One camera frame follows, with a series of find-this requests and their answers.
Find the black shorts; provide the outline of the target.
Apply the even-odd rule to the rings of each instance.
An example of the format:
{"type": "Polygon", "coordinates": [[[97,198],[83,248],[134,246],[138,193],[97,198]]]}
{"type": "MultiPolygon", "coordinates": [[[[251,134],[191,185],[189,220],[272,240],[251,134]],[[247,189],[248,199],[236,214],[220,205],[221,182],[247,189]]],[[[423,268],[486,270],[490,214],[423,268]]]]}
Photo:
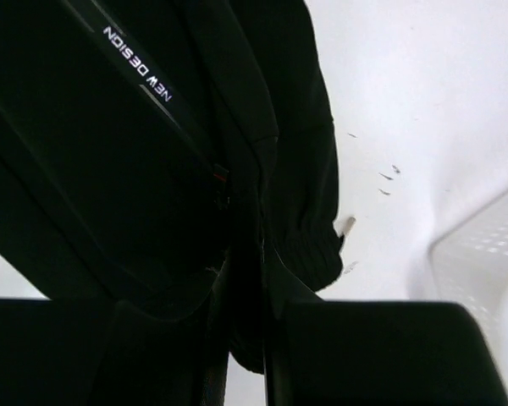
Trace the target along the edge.
{"type": "Polygon", "coordinates": [[[0,254],[50,299],[193,312],[222,266],[263,373],[261,265],[342,270],[302,1],[0,1],[0,254]]]}

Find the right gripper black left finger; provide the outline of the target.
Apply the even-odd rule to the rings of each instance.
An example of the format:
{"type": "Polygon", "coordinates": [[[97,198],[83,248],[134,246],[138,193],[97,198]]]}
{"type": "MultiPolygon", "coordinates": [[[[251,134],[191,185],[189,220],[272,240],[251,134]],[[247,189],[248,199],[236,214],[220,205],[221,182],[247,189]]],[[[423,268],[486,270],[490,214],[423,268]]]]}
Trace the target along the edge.
{"type": "Polygon", "coordinates": [[[0,405],[220,405],[225,304],[0,299],[0,405]]]}

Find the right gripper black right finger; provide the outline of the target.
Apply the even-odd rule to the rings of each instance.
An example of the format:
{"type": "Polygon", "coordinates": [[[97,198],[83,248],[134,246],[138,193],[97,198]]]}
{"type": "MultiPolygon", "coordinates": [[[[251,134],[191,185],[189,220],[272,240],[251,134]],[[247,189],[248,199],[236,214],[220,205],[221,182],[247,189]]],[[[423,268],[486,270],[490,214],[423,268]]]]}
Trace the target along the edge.
{"type": "Polygon", "coordinates": [[[507,405],[483,334],[445,302],[289,302],[266,346],[271,405],[507,405]]]}

